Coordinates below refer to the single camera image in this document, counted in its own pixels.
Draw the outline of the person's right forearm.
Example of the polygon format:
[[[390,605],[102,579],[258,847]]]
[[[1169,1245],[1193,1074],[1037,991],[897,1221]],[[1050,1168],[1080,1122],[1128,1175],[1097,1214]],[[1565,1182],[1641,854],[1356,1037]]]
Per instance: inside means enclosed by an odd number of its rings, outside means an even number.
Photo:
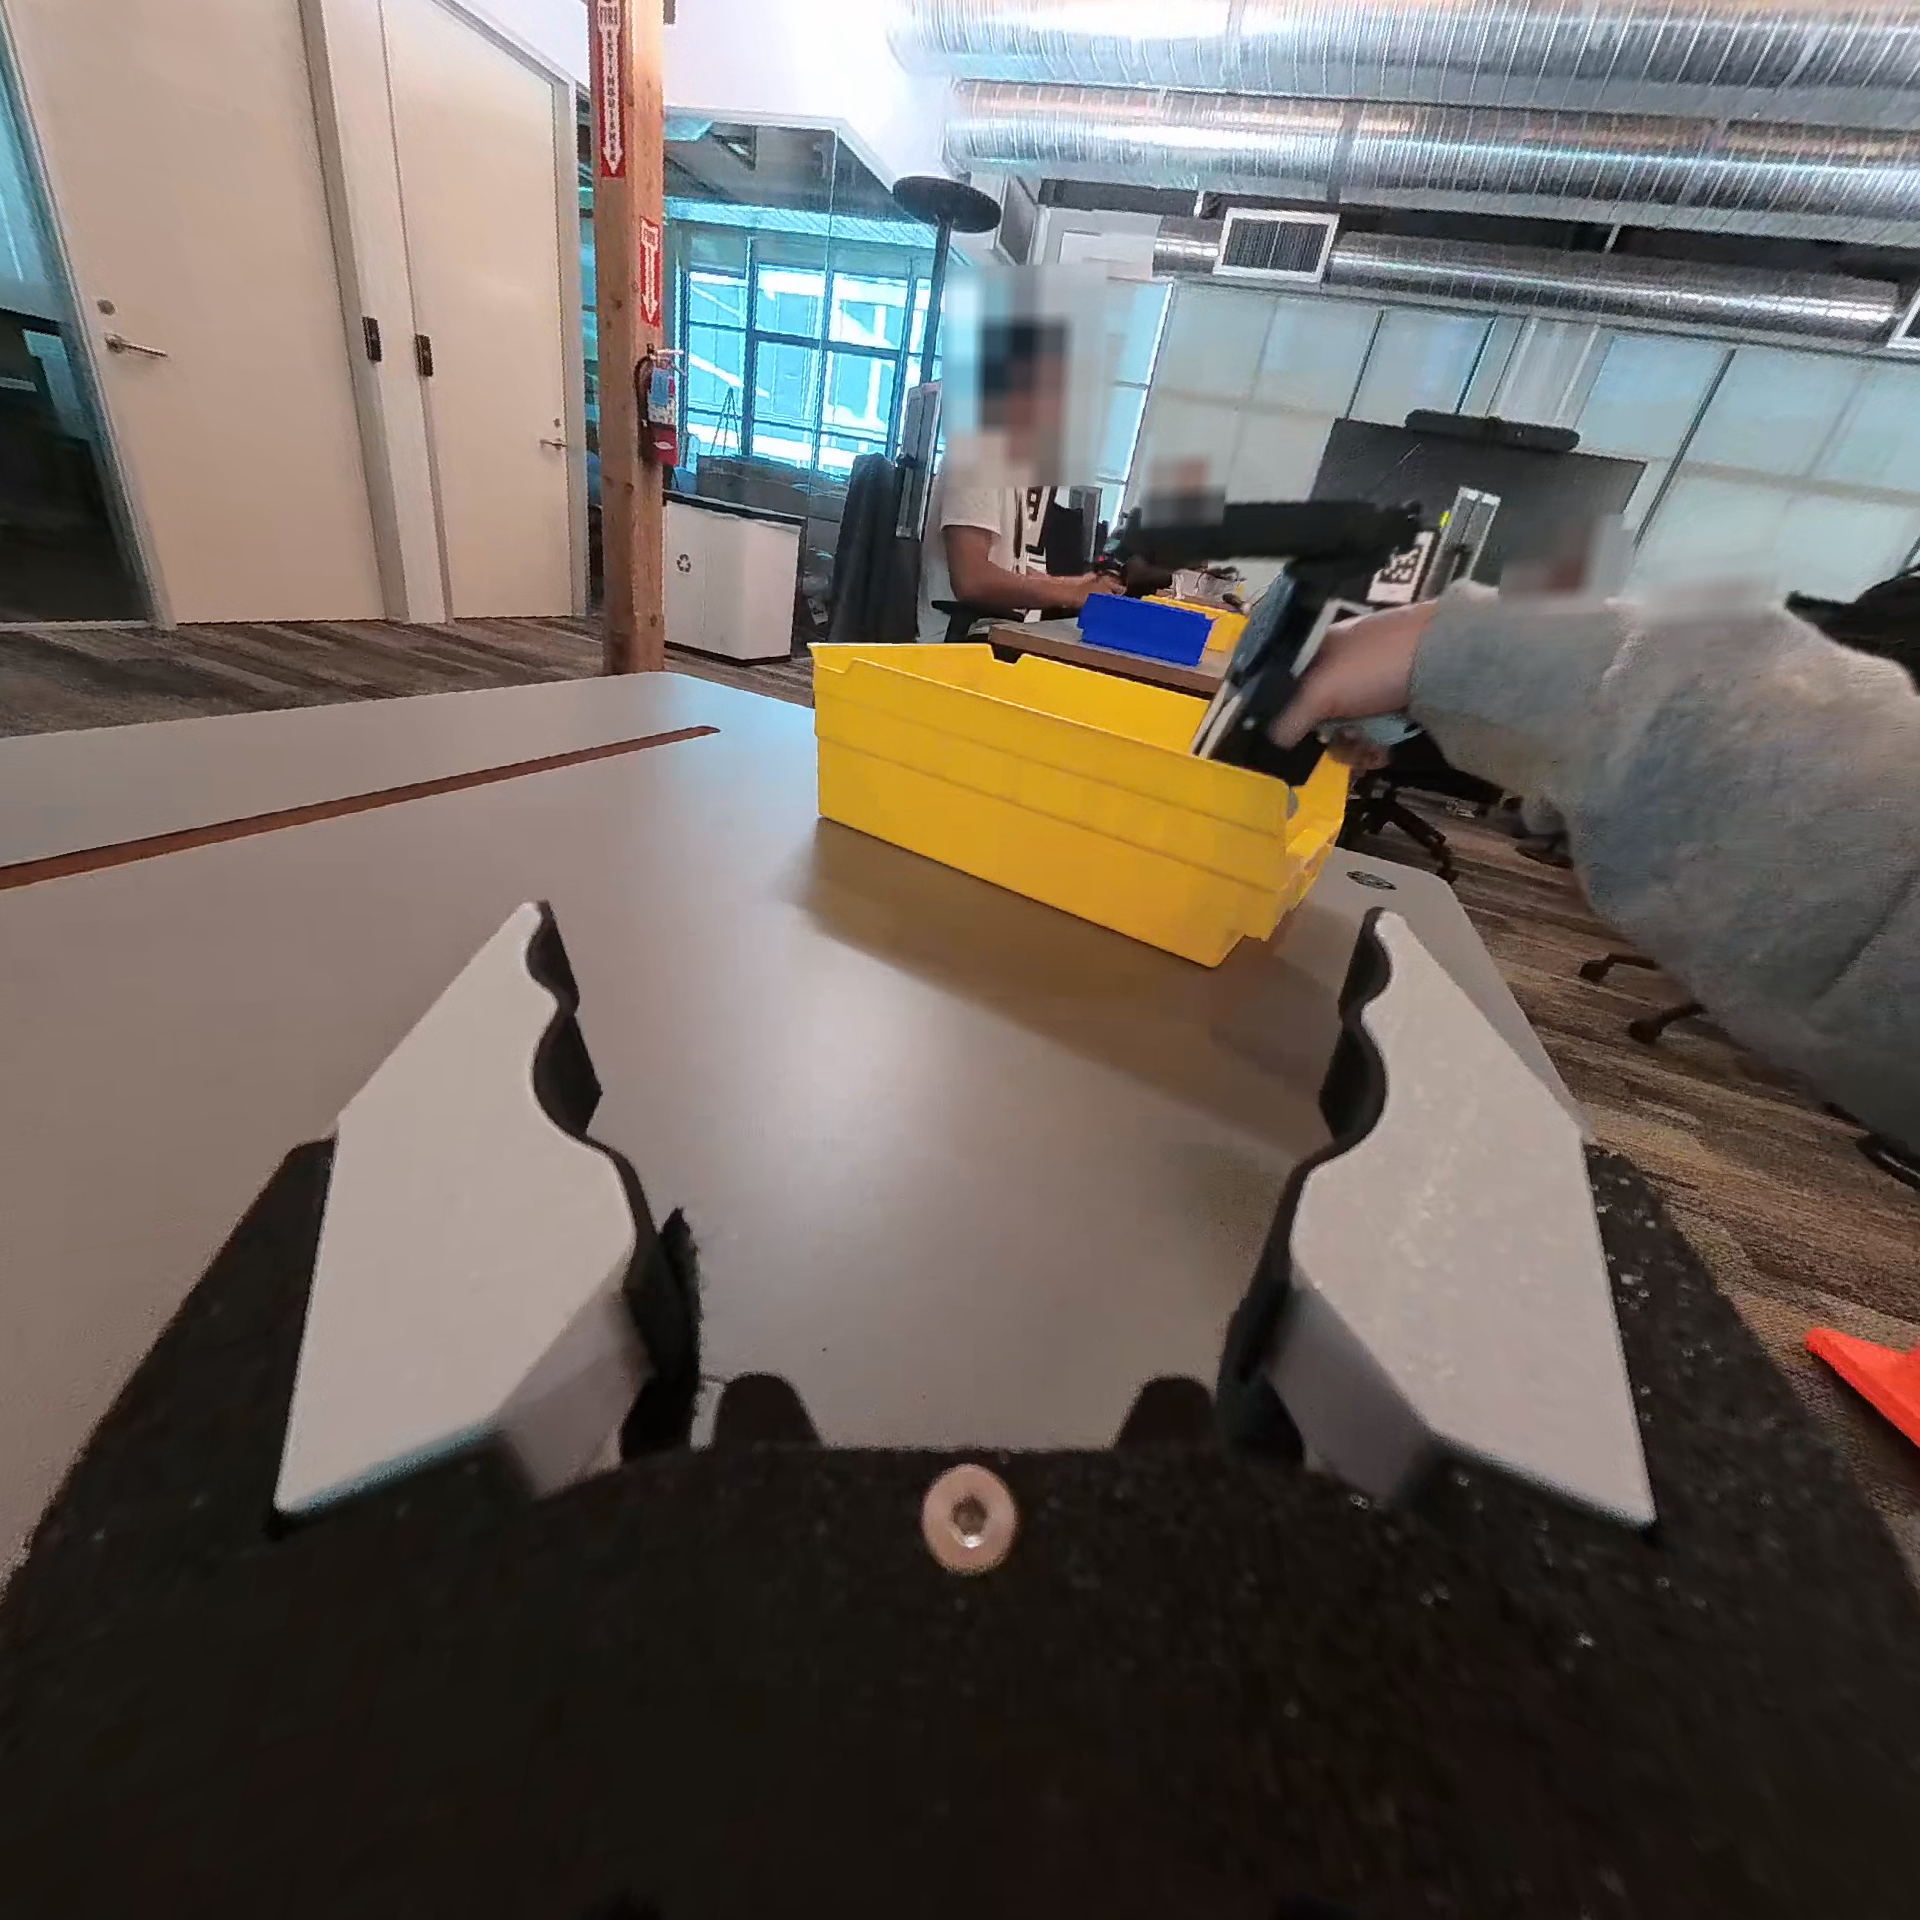
[[[1411,718],[1738,1042],[1918,1143],[1918,699],[1780,606],[1444,597]]]

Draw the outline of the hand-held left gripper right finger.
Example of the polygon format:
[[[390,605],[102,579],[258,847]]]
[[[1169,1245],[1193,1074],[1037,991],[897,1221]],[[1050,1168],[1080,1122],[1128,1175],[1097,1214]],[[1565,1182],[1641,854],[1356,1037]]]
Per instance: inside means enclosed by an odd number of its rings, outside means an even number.
[[[1382,1504],[1462,1464],[1654,1526],[1581,1127],[1393,911],[1322,1103],[1257,1273],[1257,1389],[1308,1456]]]

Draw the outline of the silver ceiling duct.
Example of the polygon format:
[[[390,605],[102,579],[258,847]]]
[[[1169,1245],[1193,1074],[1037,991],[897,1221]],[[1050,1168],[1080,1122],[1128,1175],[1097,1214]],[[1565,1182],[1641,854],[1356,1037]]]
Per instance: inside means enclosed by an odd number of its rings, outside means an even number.
[[[1046,176],[1774,206],[1824,219],[1885,219],[1916,197],[1918,163],[1913,128],[1008,80],[957,82],[944,145],[966,165]]]
[[[1916,6],[897,6],[905,69],[957,80],[1274,99],[1601,106],[1757,91],[1873,112],[1916,94]]]
[[[1154,241],[1154,274],[1165,282],[1485,309],[1537,321],[1916,352],[1916,288],[1900,282],[1342,226],[1320,247],[1324,261],[1300,278],[1225,269],[1220,250],[1234,233],[1232,225],[1164,225]]]

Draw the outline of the orange object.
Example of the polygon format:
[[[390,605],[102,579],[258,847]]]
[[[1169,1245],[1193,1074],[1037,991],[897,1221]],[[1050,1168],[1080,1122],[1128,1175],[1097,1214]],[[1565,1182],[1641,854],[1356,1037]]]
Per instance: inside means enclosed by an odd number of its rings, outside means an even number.
[[[1805,1335],[1805,1350],[1824,1361],[1885,1424],[1918,1448],[1918,1347],[1898,1352],[1835,1328],[1813,1328]]]

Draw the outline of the black office chair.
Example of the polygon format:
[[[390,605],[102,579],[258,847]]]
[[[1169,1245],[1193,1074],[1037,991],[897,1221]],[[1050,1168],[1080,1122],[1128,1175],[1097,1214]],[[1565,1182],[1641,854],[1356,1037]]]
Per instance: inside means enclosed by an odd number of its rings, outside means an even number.
[[[1356,762],[1350,767],[1349,800],[1338,847],[1358,851],[1363,842],[1379,838],[1388,827],[1396,827],[1416,848],[1426,854],[1436,877],[1444,886],[1457,886],[1459,869],[1449,840],[1403,802],[1403,793],[1411,789],[1446,800],[1452,798],[1452,781],[1452,765],[1426,735],[1409,736],[1395,749],[1380,749],[1365,765]]]

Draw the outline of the blue plastic bin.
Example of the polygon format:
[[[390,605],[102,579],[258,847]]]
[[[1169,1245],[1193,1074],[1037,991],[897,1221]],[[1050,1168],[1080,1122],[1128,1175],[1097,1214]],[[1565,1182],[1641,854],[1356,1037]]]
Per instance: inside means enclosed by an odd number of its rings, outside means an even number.
[[[1094,592],[1077,613],[1083,646],[1164,666],[1197,669],[1214,629],[1212,613],[1154,597]]]

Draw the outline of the grey computer monitor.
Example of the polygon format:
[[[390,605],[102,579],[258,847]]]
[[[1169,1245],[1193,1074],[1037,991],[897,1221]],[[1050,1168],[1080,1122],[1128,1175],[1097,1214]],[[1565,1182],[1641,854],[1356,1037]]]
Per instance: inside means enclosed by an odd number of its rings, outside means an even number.
[[[902,400],[900,442],[897,456],[897,538],[922,543],[928,522],[928,499],[940,472],[944,433],[944,384],[924,379]]]

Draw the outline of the white door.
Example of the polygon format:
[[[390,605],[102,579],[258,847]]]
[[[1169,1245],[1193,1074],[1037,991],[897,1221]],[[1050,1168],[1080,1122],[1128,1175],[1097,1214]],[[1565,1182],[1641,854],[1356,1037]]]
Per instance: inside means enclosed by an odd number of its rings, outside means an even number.
[[[152,606],[379,618],[300,6],[5,6]]]
[[[445,611],[563,618],[581,574],[566,99],[452,6],[379,14]]]

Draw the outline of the large yellow plastic bin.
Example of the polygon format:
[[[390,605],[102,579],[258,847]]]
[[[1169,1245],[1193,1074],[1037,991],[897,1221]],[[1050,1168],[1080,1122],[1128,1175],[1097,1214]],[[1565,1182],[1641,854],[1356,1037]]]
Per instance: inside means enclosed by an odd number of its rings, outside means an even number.
[[[812,650],[822,819],[1204,969],[1267,942],[1347,822],[1302,786],[1197,760],[1193,695],[988,642]]]

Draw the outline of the white recycling bin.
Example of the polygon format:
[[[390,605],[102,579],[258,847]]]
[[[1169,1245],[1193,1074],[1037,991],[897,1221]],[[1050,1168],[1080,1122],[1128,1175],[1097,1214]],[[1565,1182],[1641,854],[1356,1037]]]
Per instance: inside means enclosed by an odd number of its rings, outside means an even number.
[[[662,504],[662,629],[682,651],[765,666],[794,655],[805,522],[706,497]]]

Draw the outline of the wooden desk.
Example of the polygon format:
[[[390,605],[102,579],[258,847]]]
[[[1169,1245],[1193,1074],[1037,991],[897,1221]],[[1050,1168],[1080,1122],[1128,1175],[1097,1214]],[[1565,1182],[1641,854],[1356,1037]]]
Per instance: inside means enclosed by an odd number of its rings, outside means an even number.
[[[1225,656],[1202,656],[1197,664],[1172,664],[1153,656],[1124,655],[1106,646],[1089,642],[1077,625],[1065,621],[989,621],[980,627],[980,637],[1002,659],[1046,659],[1061,666],[1106,674],[1117,682],[1178,691],[1202,699],[1214,698],[1225,673]]]

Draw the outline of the white air vent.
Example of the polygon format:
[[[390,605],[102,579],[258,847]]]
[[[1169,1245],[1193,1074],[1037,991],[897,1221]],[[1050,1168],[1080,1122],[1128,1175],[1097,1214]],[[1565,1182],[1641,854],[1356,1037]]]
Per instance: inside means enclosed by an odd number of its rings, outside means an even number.
[[[1338,246],[1339,216],[1296,209],[1227,209],[1212,278],[1259,285],[1322,285]]]

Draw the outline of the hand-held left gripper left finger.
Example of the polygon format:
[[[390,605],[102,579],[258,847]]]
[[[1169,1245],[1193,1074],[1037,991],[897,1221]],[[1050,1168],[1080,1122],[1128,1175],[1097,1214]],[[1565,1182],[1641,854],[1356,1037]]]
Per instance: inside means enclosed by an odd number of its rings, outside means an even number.
[[[522,904],[341,1110],[275,1510],[315,1519],[460,1456],[536,1498],[610,1466],[665,1376],[656,1249],[545,902]]]

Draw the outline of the large black monitor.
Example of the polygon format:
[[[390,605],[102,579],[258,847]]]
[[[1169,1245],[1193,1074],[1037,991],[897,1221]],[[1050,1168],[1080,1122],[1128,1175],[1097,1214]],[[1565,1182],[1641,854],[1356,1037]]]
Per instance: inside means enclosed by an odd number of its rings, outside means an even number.
[[[1388,608],[1461,581],[1498,585],[1513,563],[1548,570],[1620,534],[1643,472],[1641,461],[1584,451],[1563,425],[1413,411],[1403,423],[1336,421],[1308,497],[1417,513],[1413,545],[1363,591]]]

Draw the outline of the wooden post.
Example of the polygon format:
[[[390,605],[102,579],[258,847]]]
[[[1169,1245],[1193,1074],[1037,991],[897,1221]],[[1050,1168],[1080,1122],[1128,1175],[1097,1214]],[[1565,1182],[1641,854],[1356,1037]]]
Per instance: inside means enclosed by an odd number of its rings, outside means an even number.
[[[636,285],[637,218],[662,226],[665,94],[659,3],[628,6],[628,176],[595,174],[592,247],[596,334],[596,446],[602,470],[603,666],[610,678],[659,673],[665,666],[665,511],[659,466],[641,456],[634,371],[649,346],[662,346],[641,322]],[[590,97],[592,19],[588,16]]]

